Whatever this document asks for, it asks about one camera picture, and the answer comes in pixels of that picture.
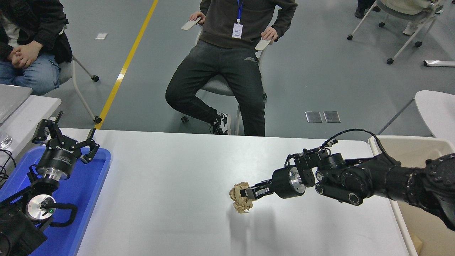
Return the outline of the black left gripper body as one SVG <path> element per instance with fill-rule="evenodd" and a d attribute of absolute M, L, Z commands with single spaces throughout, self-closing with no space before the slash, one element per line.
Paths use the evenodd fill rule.
<path fill-rule="evenodd" d="M 54 168 L 64 173 L 71 173 L 75 168 L 77 159 L 81 156 L 81 150 L 72 148 L 78 142 L 72 138 L 64 137 L 63 144 L 58 138 L 52 138 L 47 142 L 47 148 L 37 164 L 36 172 L 43 173 L 45 169 Z"/>

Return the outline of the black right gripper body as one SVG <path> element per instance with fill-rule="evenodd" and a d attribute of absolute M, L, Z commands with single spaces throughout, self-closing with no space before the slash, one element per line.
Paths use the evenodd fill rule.
<path fill-rule="evenodd" d="M 291 187 L 289 172 L 291 168 L 283 167 L 273 172 L 273 192 L 282 199 L 289 199 L 295 196 Z"/>

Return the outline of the jacket person's right hand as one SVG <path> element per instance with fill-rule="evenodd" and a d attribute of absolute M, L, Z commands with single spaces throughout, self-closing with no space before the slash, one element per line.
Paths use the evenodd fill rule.
<path fill-rule="evenodd" d="M 22 68 L 21 60 L 23 59 L 20 51 L 12 51 L 8 54 L 7 60 L 12 63 L 14 68 Z"/>

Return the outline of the jacket person's left hand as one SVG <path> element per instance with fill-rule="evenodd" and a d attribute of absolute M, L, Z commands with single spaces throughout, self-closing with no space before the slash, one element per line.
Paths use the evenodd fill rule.
<path fill-rule="evenodd" d="M 32 41 L 29 44 L 18 46 L 14 51 L 18 60 L 14 64 L 16 68 L 27 68 L 33 64 L 41 51 L 43 45 L 39 42 Z"/>

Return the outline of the lanyard person's left hand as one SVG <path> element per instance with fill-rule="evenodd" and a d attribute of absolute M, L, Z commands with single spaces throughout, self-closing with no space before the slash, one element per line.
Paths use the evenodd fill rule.
<path fill-rule="evenodd" d="M 267 27 L 262 33 L 261 38 L 267 41 L 275 41 L 278 39 L 278 33 L 273 27 Z"/>

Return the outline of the lanyard person's right hand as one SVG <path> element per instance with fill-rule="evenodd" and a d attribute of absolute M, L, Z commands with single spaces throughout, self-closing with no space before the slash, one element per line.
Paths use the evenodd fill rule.
<path fill-rule="evenodd" d="M 206 16 L 201 11 L 192 13 L 189 16 L 189 21 L 196 21 L 197 19 L 199 19 L 198 24 L 203 25 L 206 20 Z"/>

